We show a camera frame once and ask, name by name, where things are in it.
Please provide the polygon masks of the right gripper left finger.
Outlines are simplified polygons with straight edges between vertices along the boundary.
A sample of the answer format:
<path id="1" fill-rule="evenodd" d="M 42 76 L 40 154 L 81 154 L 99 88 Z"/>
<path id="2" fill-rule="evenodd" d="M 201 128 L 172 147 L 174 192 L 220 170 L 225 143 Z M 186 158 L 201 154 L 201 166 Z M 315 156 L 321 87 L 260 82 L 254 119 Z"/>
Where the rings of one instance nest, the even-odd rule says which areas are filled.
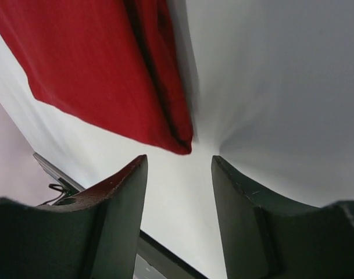
<path id="1" fill-rule="evenodd" d="M 0 278 L 131 278 L 148 160 L 55 205 L 0 197 Z"/>

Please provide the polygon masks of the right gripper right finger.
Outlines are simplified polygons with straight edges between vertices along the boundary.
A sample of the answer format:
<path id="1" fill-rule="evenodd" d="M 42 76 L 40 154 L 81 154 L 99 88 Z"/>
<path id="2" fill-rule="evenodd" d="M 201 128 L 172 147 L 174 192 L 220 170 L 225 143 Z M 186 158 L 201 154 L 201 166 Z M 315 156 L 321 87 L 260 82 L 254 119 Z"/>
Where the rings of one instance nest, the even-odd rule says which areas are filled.
<path id="1" fill-rule="evenodd" d="M 354 278 L 354 201 L 286 198 L 212 158 L 228 278 Z"/>

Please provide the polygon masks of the red t shirt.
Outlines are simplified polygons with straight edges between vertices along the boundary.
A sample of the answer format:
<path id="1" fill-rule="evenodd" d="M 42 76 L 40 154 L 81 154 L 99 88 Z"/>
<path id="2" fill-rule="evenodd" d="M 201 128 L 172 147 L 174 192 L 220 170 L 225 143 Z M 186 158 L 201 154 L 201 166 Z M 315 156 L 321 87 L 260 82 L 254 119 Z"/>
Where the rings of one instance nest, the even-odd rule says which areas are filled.
<path id="1" fill-rule="evenodd" d="M 191 153 L 166 1 L 0 1 L 0 35 L 35 99 L 143 144 Z"/>

